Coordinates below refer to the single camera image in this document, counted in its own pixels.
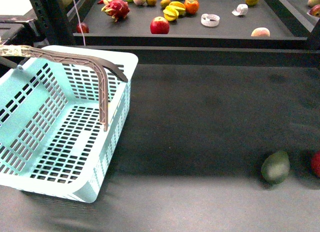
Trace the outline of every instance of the kiwi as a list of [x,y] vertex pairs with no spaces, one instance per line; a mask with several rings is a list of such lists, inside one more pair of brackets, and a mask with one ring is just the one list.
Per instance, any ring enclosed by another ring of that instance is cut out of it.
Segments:
[[165,9],[166,6],[168,6],[168,5],[170,4],[170,2],[171,2],[171,0],[162,0],[162,1],[160,2],[161,8],[162,8],[162,9]]
[[154,7],[157,3],[157,0],[146,0],[148,6]]

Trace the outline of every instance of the avocado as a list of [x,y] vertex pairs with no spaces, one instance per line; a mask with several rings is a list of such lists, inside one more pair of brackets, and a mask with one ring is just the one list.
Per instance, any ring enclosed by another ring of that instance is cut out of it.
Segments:
[[279,184],[289,175],[290,161],[287,152],[277,151],[270,155],[262,164],[261,174],[270,184]]

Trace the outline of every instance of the white cable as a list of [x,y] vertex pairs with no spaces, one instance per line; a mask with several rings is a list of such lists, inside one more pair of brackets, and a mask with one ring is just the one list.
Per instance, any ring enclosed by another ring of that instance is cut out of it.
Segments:
[[78,9],[77,9],[76,0],[73,0],[73,4],[74,4],[76,16],[78,17],[80,31],[81,31],[81,34],[82,34],[82,37],[83,37],[83,45],[86,45],[86,38],[85,38],[84,32],[82,31],[81,21],[80,21],[80,16],[79,16]]

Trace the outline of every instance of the basket handle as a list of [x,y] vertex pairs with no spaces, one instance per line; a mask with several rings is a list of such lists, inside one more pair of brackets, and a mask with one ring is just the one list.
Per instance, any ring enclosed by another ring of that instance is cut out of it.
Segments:
[[124,82],[128,82],[123,72],[112,62],[92,56],[48,51],[31,46],[6,46],[0,45],[0,56],[44,58],[52,62],[68,63],[87,66],[93,69],[98,77],[99,85],[99,122],[104,125],[104,131],[108,129],[108,77],[104,70],[108,68],[115,76]]

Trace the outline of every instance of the dragon fruit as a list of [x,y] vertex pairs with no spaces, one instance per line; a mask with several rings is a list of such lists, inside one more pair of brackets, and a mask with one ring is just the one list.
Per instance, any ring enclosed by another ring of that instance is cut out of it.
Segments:
[[108,5],[104,6],[101,11],[112,16],[114,21],[117,22],[118,19],[125,19],[130,9],[127,2],[123,0],[112,0]]

